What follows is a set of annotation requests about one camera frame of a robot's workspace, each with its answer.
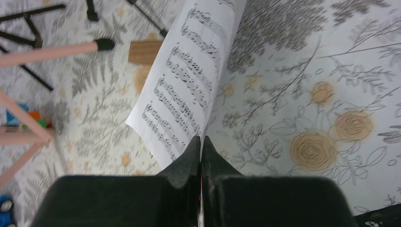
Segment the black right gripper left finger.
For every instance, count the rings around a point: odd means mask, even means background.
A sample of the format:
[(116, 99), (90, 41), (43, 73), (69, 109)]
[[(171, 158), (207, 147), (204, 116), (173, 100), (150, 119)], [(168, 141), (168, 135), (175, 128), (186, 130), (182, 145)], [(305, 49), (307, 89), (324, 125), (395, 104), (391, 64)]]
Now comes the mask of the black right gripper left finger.
[(156, 175), (66, 175), (46, 193), (34, 227), (196, 227), (201, 139)]

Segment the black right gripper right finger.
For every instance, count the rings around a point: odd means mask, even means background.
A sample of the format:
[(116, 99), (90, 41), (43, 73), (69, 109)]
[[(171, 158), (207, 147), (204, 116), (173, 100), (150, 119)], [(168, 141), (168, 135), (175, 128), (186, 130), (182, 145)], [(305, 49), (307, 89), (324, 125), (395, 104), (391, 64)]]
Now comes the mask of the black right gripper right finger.
[(245, 176), (203, 144), (203, 218), (207, 227), (355, 227), (338, 186), (323, 177)]

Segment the sheet music page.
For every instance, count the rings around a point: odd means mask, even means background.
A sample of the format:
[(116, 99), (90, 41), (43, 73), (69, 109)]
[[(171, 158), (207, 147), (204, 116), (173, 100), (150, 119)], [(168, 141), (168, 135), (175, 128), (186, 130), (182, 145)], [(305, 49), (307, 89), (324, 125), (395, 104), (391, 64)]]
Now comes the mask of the sheet music page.
[(168, 30), (126, 120), (161, 168), (202, 137), (244, 0), (187, 0)]

